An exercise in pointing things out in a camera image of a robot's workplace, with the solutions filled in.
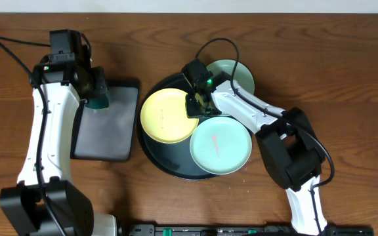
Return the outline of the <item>green yellow sponge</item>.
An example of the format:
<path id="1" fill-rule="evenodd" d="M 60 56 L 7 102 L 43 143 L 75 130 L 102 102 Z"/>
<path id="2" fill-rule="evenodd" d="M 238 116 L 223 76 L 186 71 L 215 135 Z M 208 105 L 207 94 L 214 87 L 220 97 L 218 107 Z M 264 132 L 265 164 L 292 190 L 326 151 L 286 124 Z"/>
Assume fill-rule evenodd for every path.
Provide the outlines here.
<path id="1" fill-rule="evenodd" d="M 93 98 L 89 98 L 85 104 L 90 109 L 106 109 L 110 105 L 107 94 L 101 94 Z"/>

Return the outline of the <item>yellow plate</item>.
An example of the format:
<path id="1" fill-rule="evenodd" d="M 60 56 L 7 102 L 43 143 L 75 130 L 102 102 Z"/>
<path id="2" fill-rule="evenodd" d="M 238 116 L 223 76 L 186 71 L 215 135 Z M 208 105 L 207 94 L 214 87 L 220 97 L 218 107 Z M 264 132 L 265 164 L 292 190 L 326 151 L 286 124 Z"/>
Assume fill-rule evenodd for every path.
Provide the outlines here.
<path id="1" fill-rule="evenodd" d="M 150 138 L 164 144 L 174 144 L 192 135 L 200 120 L 188 118 L 187 94 L 177 88 L 164 88 L 149 95 L 142 105 L 140 122 Z"/>

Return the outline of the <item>light teal plate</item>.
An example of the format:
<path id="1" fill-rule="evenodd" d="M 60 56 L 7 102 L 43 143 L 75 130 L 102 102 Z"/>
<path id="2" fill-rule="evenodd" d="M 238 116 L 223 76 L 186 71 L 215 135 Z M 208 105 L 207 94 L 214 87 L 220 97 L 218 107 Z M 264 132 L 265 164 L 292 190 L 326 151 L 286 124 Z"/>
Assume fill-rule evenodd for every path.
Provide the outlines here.
<path id="1" fill-rule="evenodd" d="M 231 117 L 214 117 L 202 122 L 190 139 L 195 164 L 216 175 L 239 170 L 248 161 L 251 150 L 250 133 Z"/>

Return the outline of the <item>sage green plate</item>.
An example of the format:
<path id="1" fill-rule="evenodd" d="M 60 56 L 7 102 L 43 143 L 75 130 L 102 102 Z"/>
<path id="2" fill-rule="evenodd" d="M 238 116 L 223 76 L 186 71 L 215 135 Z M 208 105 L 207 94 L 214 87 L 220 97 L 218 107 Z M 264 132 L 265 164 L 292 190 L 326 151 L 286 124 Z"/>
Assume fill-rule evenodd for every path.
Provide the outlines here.
<path id="1" fill-rule="evenodd" d="M 206 67 L 208 71 L 211 71 L 213 73 L 213 77 L 211 78 L 213 81 L 217 79 L 225 79 L 225 82 L 223 84 L 218 85 L 216 91 L 213 92 L 214 104 L 216 108 L 218 108 L 219 111 L 221 111 L 220 116 L 230 116 L 230 114 L 225 113 L 221 110 L 221 102 L 218 101 L 218 97 L 224 92 L 230 92 L 232 95 L 234 95 L 234 93 L 231 91 L 229 77 L 231 77 L 235 63 L 236 62 L 234 60 L 217 60 Z M 234 80 L 246 92 L 254 95 L 254 78 L 249 69 L 240 62 L 236 66 Z"/>

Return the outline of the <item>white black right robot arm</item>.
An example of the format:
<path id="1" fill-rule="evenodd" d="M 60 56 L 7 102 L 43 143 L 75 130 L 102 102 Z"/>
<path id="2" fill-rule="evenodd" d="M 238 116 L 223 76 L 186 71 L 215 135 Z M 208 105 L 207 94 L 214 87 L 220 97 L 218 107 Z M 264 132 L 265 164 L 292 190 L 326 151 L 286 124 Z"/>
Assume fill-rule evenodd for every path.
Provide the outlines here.
<path id="1" fill-rule="evenodd" d="M 327 226 L 319 188 L 332 181 L 331 155 L 317 139 L 305 113 L 271 106 L 241 88 L 231 75 L 207 69 L 186 70 L 191 91 L 186 97 L 190 118 L 227 113 L 255 134 L 265 169 L 289 199 L 293 229 L 321 235 Z"/>

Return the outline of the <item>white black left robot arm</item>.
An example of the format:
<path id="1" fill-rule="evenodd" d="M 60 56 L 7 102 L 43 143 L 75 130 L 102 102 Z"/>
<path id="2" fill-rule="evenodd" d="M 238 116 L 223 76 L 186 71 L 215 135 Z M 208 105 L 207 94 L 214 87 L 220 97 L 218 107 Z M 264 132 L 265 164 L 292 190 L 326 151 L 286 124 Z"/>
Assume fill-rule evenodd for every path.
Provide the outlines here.
<path id="1" fill-rule="evenodd" d="M 93 210 L 73 184 L 70 158 L 81 97 L 93 92 L 101 68 L 40 63 L 33 69 L 33 124 L 26 160 L 0 207 L 19 235 L 119 235 L 115 216 Z"/>

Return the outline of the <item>black rectangular tray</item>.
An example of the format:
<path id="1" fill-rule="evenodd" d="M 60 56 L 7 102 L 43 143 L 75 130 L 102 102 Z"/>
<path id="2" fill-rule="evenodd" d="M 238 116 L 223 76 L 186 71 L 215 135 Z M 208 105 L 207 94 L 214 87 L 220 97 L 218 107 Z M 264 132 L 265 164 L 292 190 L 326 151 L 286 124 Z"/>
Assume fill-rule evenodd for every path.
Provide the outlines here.
<path id="1" fill-rule="evenodd" d="M 126 162 L 131 157 L 140 81 L 112 77 L 107 87 L 107 108 L 88 108 L 86 100 L 80 101 L 73 123 L 72 159 Z"/>

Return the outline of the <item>black round tray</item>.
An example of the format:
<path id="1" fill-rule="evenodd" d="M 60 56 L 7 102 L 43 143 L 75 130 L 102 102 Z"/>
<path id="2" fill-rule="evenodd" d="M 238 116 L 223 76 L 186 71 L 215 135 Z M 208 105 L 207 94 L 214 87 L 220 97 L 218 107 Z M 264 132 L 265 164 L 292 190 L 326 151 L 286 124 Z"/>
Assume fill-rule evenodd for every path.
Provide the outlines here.
<path id="1" fill-rule="evenodd" d="M 191 86 L 185 76 L 182 73 L 176 73 L 154 86 L 146 96 L 145 100 L 154 92 L 168 88 L 180 89 L 187 93 L 191 90 Z M 199 119 L 199 126 L 202 122 L 210 118 L 201 117 L 197 119 Z M 174 144 L 157 142 L 144 132 L 139 115 L 137 133 L 140 145 L 146 156 L 162 171 L 178 178 L 189 180 L 202 180 L 217 176 L 216 174 L 211 174 L 202 170 L 197 164 L 195 164 L 190 153 L 190 139 L 194 132 L 187 139 Z"/>

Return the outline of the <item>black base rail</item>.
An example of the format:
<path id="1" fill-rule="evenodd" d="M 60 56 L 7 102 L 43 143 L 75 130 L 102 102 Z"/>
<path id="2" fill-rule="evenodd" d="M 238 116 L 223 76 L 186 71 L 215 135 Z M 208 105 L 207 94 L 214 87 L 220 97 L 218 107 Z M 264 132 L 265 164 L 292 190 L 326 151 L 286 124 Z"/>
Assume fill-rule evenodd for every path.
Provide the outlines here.
<path id="1" fill-rule="evenodd" d="M 291 226 L 264 227 L 201 227 L 201 226 L 155 226 L 152 224 L 132 225 L 128 236 L 299 236 Z M 324 236 L 374 236 L 371 228 L 327 226 Z"/>

